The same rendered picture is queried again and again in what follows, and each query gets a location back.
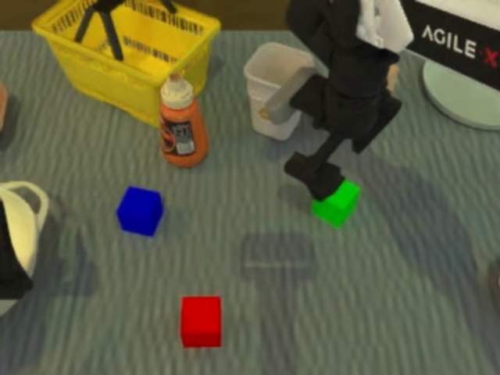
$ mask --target bottle label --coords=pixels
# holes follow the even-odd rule
[[[163,151],[171,155],[187,156],[195,153],[195,140],[190,121],[174,123],[161,117]]]

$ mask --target black label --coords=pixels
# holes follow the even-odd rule
[[[191,122],[174,123],[161,118],[163,151],[171,155],[187,156],[195,153]]]
[[[500,90],[500,31],[417,0],[402,0],[415,40],[408,50]]]

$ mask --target blue cube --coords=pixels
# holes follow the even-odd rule
[[[116,215],[122,230],[153,237],[163,216],[162,196],[157,191],[129,186]]]

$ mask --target cube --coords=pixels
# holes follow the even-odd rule
[[[153,237],[163,216],[162,197],[157,191],[129,186],[116,215],[123,231]]]
[[[354,211],[360,192],[358,186],[345,180],[330,197],[312,201],[312,214],[340,228]]]
[[[218,348],[222,345],[222,303],[217,296],[183,297],[180,338],[185,348]]]

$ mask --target mug handle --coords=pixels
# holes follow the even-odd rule
[[[5,182],[5,183],[0,183],[0,188],[4,188],[6,190],[14,191],[19,188],[26,188],[30,190],[32,193],[35,193],[36,196],[38,197],[38,200],[40,201],[40,209],[38,210],[38,213],[35,214],[36,219],[37,219],[37,229],[38,233],[41,232],[45,220],[47,219],[48,215],[48,206],[49,206],[49,198],[47,193],[45,193],[43,190],[41,190],[37,185],[32,184],[31,182],[26,182],[26,181],[10,181],[10,182]]]

